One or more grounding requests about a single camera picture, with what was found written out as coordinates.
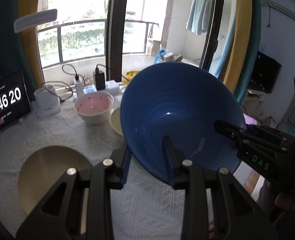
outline yellow curtain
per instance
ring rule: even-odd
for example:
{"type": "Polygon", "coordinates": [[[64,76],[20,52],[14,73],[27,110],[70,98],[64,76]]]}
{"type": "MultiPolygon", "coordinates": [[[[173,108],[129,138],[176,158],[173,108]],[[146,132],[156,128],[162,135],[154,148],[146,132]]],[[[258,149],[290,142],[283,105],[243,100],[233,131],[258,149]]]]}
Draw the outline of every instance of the yellow curtain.
{"type": "Polygon", "coordinates": [[[252,20],[252,0],[236,0],[235,34],[223,83],[234,93],[243,67],[249,43],[252,20]]]}
{"type": "MultiPolygon", "coordinates": [[[[19,18],[38,11],[39,0],[19,0],[19,18]]],[[[21,41],[25,57],[31,68],[37,87],[43,82],[37,36],[34,28],[21,32],[21,41]]]]}

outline wall socket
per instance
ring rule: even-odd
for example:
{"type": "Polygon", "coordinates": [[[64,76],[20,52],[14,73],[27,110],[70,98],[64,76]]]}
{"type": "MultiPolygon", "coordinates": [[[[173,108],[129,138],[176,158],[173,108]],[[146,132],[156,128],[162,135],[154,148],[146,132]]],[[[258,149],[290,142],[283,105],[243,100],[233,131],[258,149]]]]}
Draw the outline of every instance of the wall socket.
{"type": "Polygon", "coordinates": [[[259,47],[258,47],[258,51],[259,51],[259,52],[262,52],[262,53],[265,54],[265,52],[266,52],[266,45],[260,43],[260,45],[259,45],[259,47]]]}

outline blue bowl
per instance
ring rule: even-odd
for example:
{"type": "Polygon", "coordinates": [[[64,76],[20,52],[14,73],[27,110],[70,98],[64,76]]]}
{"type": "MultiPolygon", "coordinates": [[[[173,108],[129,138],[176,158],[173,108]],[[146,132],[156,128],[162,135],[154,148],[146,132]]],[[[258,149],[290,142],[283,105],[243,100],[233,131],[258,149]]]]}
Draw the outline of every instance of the blue bowl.
{"type": "Polygon", "coordinates": [[[130,150],[149,173],[167,184],[165,135],[202,168],[237,169],[235,143],[214,130],[216,120],[246,129],[241,108],[227,87],[184,63],[161,63],[139,72],[121,103],[121,126],[130,150]]]}

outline metal railing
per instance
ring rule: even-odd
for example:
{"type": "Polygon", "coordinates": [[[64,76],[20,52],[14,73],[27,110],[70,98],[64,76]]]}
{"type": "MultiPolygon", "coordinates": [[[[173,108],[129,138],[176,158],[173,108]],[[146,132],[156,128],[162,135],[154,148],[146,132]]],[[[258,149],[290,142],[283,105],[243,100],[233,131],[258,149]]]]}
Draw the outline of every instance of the metal railing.
{"type": "MultiPolygon", "coordinates": [[[[95,55],[95,56],[89,56],[89,57],[74,58],[74,59],[69,59],[69,60],[63,60],[61,28],[64,27],[64,26],[76,25],[76,24],[84,24],[84,23],[104,23],[105,28],[106,28],[106,21],[107,21],[106,19],[83,20],[83,21],[63,23],[63,24],[60,24],[60,25],[53,25],[53,26],[46,27],[46,28],[43,28],[41,30],[38,30],[38,33],[41,33],[41,32],[49,31],[49,30],[52,30],[52,29],[57,29],[57,38],[58,38],[58,52],[59,52],[60,61],[55,63],[55,64],[42,66],[42,67],[51,67],[51,66],[64,64],[64,63],[68,63],[68,62],[72,62],[72,61],[76,61],[76,60],[91,59],[91,58],[104,56],[105,55],[105,42],[106,42],[105,37],[104,37],[104,54],[95,55]]],[[[148,40],[149,32],[150,33],[152,32],[152,34],[153,34],[153,26],[154,25],[159,26],[159,24],[154,23],[154,22],[145,22],[145,21],[136,21],[136,20],[125,20],[125,22],[126,23],[142,23],[142,24],[146,25],[146,28],[145,28],[145,37],[144,37],[144,40],[142,41],[142,42],[144,42],[143,51],[140,51],[140,52],[125,52],[123,54],[145,54],[146,53],[146,46],[147,46],[147,40],[148,40]]]]}

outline pink bowl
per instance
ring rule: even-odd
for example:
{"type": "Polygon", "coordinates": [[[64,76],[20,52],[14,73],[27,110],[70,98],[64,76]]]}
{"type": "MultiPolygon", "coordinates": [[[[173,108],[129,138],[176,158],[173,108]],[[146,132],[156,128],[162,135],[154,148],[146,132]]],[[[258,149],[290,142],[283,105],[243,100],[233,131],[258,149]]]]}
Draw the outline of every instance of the pink bowl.
{"type": "Polygon", "coordinates": [[[86,123],[98,124],[109,119],[113,103],[114,98],[110,94],[94,92],[78,98],[74,109],[86,123]]]}

